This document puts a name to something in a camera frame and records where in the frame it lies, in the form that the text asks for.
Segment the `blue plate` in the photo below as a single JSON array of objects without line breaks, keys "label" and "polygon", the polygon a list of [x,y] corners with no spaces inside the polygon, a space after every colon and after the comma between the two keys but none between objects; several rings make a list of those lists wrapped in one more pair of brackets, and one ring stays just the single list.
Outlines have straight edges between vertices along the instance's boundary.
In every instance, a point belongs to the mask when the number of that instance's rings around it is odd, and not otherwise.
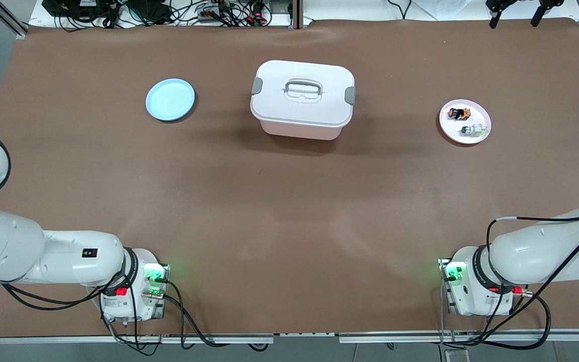
[{"label": "blue plate", "polygon": [[147,111],[161,121],[175,121],[186,115],[195,101],[194,88],[186,80],[165,79],[149,90]]}]

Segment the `brown tabletop surface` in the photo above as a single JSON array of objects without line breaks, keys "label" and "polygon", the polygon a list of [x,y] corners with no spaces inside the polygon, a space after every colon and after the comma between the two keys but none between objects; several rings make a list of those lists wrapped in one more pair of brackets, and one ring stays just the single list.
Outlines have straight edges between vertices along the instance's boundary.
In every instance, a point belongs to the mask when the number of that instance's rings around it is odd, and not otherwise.
[{"label": "brown tabletop surface", "polygon": [[[339,138],[261,130],[250,90],[271,59],[354,74],[354,115]],[[171,77],[198,100],[190,117],[164,124],[145,96]],[[459,98],[493,121],[474,147],[437,128],[441,106]],[[439,257],[483,244],[496,217],[579,207],[579,25],[31,28],[0,85],[0,139],[12,157],[0,209],[151,250],[206,332],[435,330]],[[512,224],[494,233],[527,225]],[[78,285],[26,289],[85,295]],[[545,298],[554,328],[579,328],[579,282],[555,283]],[[540,328],[542,316],[536,307],[508,327]],[[453,316],[448,328],[483,320]],[[171,307],[141,328],[177,330]],[[101,334],[92,303],[34,311],[0,287],[0,336]]]}]

